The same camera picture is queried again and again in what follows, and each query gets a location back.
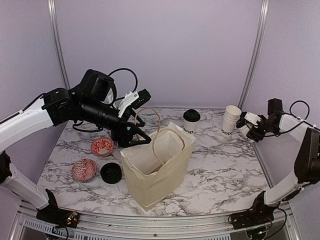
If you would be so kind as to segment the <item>white paper coffee cup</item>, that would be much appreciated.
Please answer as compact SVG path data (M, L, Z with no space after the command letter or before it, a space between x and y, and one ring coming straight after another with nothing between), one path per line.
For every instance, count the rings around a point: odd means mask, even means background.
M189 134L195 134L197 131L198 121L188 121L186 119L183 120L183 130Z

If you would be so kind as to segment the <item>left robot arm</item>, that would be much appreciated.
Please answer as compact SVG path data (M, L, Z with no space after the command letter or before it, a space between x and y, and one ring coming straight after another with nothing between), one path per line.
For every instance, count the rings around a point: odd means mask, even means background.
M68 121L85 121L101 129L111 131L111 138L121 148L144 145L151 142L141 127L144 123L129 122L136 116L136 109L151 99L146 90L128 93L120 98L117 108L113 102L105 103L109 92L117 101L117 89L112 77L100 71L88 69L81 82L67 90L57 88L36 97L22 110L0 122L0 184L31 203L39 212L58 223L63 211L49 190L42 190L24 176L11 162L6 149L20 140L44 129L59 126Z

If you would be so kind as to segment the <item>black cup lid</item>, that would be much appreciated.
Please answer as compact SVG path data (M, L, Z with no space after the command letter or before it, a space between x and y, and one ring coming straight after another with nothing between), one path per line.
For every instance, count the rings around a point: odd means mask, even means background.
M201 119L201 115L195 109L188 109L183 113L183 119L187 122L195 123Z

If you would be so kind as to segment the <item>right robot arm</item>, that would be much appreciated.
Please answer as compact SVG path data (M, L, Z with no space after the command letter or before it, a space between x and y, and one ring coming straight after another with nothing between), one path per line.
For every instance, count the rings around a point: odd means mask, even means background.
M263 139L287 136L293 145L285 150L285 159L293 157L288 175L274 187L259 194L247 219L258 224L267 216L266 208L274 208L282 201L288 201L309 185L320 180L320 129L306 118L285 112L281 99L267 102L267 117L250 112L244 117L248 127L247 138L258 143Z

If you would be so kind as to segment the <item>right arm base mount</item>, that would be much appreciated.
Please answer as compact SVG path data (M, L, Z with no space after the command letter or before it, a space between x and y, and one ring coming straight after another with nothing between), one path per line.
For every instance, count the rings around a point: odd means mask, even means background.
M229 215L227 220L234 230L257 226L274 220L273 213L277 207L265 204L264 197L265 191L254 199L249 209Z

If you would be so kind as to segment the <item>cream paper bag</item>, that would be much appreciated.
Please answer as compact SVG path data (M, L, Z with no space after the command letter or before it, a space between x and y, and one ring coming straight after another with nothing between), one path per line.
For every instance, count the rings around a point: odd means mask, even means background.
M173 122L150 138L120 152L128 192L146 212L182 184L196 140Z

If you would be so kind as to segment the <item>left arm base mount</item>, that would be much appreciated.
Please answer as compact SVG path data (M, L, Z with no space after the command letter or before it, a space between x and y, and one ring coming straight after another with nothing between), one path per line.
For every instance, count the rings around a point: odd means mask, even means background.
M48 204L42 209L36 209L36 218L48 223L57 224L59 227L77 228L80 214L74 210L66 210L58 207L54 194L45 189L48 196Z

